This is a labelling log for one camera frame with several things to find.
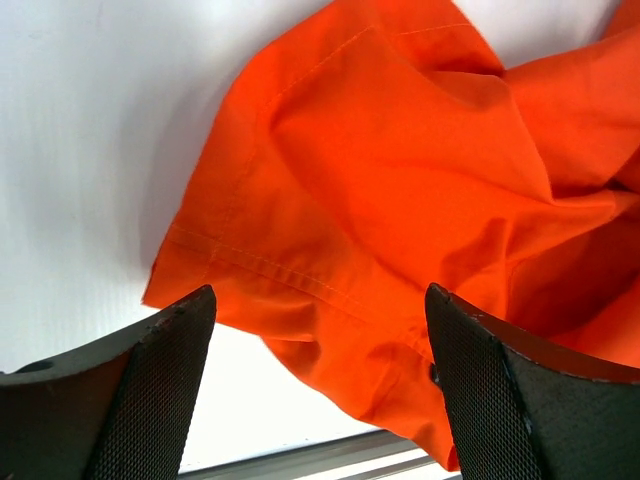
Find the aluminium mounting rail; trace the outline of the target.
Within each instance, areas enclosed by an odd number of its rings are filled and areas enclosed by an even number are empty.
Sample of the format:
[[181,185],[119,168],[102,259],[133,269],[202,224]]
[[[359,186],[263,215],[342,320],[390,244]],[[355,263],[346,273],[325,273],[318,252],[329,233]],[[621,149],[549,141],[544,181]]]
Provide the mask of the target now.
[[413,442],[372,431],[214,467],[180,479],[459,479]]

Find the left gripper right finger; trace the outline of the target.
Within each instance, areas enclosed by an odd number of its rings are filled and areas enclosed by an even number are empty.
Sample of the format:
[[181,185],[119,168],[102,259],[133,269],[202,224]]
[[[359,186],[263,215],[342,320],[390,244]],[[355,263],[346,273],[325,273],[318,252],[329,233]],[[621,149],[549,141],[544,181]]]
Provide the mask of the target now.
[[535,336],[436,283],[425,316],[462,478],[638,478],[638,369]]

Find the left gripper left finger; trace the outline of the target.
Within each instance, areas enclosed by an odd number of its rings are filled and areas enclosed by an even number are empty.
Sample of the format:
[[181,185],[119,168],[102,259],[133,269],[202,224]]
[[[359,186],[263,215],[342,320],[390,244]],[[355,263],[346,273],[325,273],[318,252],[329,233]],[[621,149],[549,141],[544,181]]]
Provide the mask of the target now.
[[215,316],[204,285],[148,318],[2,374],[2,478],[177,478]]

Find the orange shorts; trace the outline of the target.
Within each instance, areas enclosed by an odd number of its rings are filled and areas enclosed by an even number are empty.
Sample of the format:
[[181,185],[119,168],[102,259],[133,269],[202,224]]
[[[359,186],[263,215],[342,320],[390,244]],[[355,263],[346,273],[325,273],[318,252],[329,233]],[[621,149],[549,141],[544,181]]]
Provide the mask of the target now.
[[450,1],[335,1],[224,98],[143,301],[209,284],[353,418],[458,458],[424,297],[639,363],[639,5],[505,69]]

